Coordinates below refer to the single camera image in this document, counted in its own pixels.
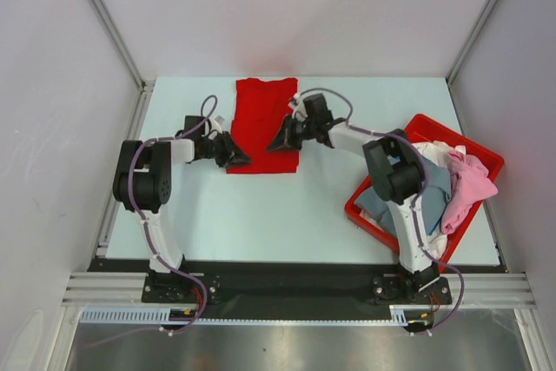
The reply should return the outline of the red t-shirt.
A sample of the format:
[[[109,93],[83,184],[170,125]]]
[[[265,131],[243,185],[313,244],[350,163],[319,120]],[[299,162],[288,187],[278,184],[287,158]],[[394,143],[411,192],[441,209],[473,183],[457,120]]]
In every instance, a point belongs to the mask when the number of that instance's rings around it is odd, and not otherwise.
[[[235,115],[231,136],[252,162],[227,170],[229,175],[293,174],[299,164],[297,151],[268,152],[285,116],[291,114],[290,98],[298,90],[298,80],[289,77],[262,81],[245,78],[235,82]]]

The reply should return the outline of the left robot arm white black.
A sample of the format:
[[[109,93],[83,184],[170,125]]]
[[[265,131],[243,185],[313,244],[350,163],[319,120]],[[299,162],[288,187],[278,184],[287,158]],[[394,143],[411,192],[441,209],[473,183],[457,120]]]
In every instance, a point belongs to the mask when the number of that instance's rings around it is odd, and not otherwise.
[[[149,251],[144,302],[184,302],[191,295],[202,296],[202,282],[186,271],[185,255],[166,210],[172,168],[199,160],[212,160],[221,169],[252,162],[222,129],[219,117],[185,116],[183,129],[175,136],[122,143],[112,193],[139,222]]]

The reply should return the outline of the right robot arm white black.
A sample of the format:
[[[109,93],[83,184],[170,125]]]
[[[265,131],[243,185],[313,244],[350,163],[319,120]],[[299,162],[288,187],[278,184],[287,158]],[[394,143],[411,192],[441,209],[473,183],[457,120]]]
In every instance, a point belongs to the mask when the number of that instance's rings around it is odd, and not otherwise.
[[[375,297],[390,302],[425,303],[440,272],[428,250],[422,214],[422,195],[428,185],[423,157],[401,129],[380,133],[357,127],[348,117],[333,117],[325,92],[308,89],[289,99],[292,113],[283,118],[267,151],[300,150],[305,141],[315,140],[330,149],[363,157],[373,190],[393,217],[400,250],[400,273],[394,289],[388,290],[383,282],[377,282],[373,288]]]

